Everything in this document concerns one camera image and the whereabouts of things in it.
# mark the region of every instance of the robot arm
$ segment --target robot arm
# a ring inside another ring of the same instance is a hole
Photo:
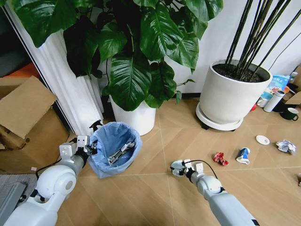
[[[194,166],[190,159],[178,160],[171,165],[175,176],[186,176],[209,202],[212,213],[222,226],[258,226],[257,220],[222,187],[220,181],[203,173],[203,164]]]
[[[31,196],[13,211],[4,226],[54,226],[57,212],[74,189],[88,156],[97,153],[96,142],[88,144],[89,136],[78,136],[77,143],[60,145],[62,160],[41,174]]]

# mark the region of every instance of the green mug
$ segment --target green mug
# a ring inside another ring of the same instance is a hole
[[[284,119],[297,121],[299,118],[297,115],[298,113],[299,112],[296,109],[289,107],[284,112],[280,113],[280,115]]]

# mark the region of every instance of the white planter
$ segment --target white planter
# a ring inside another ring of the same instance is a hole
[[[145,101],[143,101],[135,110],[126,112],[119,107],[110,97],[113,112],[116,121],[123,121],[133,129],[137,130],[140,136],[147,134],[154,128],[156,109],[149,107]]]
[[[243,119],[273,78],[269,71],[259,68],[257,73],[266,81],[251,83],[229,79],[212,68],[224,63],[225,60],[220,60],[210,65],[199,105],[207,118],[220,124]],[[251,70],[255,68],[256,65],[250,65]]]

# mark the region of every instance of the garbage bag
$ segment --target garbage bag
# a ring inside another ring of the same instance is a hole
[[[97,154],[91,155],[88,162],[99,178],[106,178],[121,173],[138,155],[142,140],[139,133],[123,122],[110,122],[90,136],[90,144],[97,140]],[[135,142],[135,146],[120,157],[111,166],[108,157],[118,151],[124,144]]]

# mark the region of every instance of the box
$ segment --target box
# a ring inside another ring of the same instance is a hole
[[[34,173],[55,162],[68,132],[51,105],[53,95],[37,78],[0,79],[0,173]]]
[[[299,86],[297,88],[298,93],[293,94],[292,92],[286,93],[283,97],[283,102],[286,105],[299,105],[301,104],[301,65],[299,65],[296,70],[298,72],[295,81],[293,82],[295,85]]]

